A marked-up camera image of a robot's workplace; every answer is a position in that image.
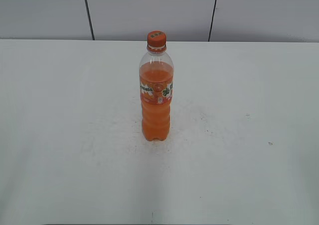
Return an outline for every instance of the bottle label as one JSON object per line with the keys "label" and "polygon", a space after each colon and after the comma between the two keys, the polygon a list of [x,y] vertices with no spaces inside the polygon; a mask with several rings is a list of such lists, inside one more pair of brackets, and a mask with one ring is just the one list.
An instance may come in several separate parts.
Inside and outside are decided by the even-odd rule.
{"label": "bottle label", "polygon": [[172,98],[173,77],[161,83],[151,83],[140,77],[141,100],[152,104],[160,105],[167,103]]}

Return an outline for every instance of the panel seam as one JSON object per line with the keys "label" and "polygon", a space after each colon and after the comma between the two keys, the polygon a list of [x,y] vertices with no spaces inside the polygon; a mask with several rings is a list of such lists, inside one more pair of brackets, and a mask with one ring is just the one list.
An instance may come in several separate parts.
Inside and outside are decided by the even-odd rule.
{"label": "panel seam", "polygon": [[211,23],[210,23],[210,30],[209,30],[208,42],[210,41],[211,31],[212,31],[212,29],[213,29],[213,22],[214,22],[216,4],[217,4],[217,0],[215,0],[215,3],[214,3],[213,15],[212,15],[212,17],[211,17]]}
{"label": "panel seam", "polygon": [[85,7],[86,7],[86,14],[87,14],[88,20],[89,20],[89,25],[90,25],[90,31],[91,31],[92,40],[95,40],[94,32],[93,32],[93,27],[92,27],[92,21],[91,21],[90,10],[89,10],[89,6],[88,6],[88,0],[84,0],[84,3],[85,3]]}

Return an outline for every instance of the orange soda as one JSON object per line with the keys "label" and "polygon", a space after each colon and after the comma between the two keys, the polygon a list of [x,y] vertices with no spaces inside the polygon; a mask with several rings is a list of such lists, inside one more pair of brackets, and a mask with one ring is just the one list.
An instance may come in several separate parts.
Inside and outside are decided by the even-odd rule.
{"label": "orange soda", "polygon": [[147,40],[148,51],[140,63],[142,130],[149,141],[165,140],[170,126],[174,66],[166,53],[164,32],[152,31]]}

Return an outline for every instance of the clear plastic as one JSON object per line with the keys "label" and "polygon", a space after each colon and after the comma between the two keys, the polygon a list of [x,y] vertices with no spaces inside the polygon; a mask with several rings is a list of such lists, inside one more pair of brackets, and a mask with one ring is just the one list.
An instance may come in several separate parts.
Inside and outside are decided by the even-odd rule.
{"label": "clear plastic", "polygon": [[[170,56],[164,51],[154,53],[148,51],[140,62],[140,81],[147,81],[147,84],[163,84],[171,82],[174,66]],[[158,139],[165,140],[170,127],[170,98],[163,104],[151,104],[141,96],[142,104],[142,130],[145,138],[149,141]]]}

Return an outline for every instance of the bottle base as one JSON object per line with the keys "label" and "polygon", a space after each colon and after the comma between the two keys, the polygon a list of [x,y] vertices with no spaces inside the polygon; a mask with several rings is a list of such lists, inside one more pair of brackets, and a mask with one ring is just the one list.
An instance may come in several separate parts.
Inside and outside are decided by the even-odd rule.
{"label": "bottle base", "polygon": [[153,134],[151,132],[145,133],[145,130],[143,129],[143,124],[142,124],[142,132],[147,141],[154,141],[154,140],[164,141],[168,136],[167,130],[163,132],[156,132]]}

